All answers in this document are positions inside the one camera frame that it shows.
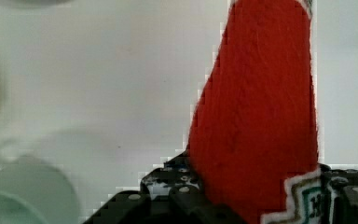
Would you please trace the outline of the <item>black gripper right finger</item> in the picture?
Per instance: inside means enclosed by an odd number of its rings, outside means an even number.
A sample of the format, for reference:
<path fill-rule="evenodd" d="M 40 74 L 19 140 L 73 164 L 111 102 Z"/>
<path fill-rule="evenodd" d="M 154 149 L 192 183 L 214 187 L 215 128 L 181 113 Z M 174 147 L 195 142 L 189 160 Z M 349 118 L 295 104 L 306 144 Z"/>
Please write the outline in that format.
<path fill-rule="evenodd" d="M 358 170 L 321 165 L 322 224 L 358 224 Z"/>

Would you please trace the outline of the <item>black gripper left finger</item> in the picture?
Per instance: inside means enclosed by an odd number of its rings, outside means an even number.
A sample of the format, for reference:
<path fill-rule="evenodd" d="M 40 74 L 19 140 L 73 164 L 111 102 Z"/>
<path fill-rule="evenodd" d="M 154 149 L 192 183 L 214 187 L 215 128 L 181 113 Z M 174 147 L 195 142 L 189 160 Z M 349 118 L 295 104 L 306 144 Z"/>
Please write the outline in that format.
<path fill-rule="evenodd" d="M 227 205 L 212 203 L 187 152 L 142 178 L 138 190 L 111 197 L 83 224 L 246 224 Z"/>

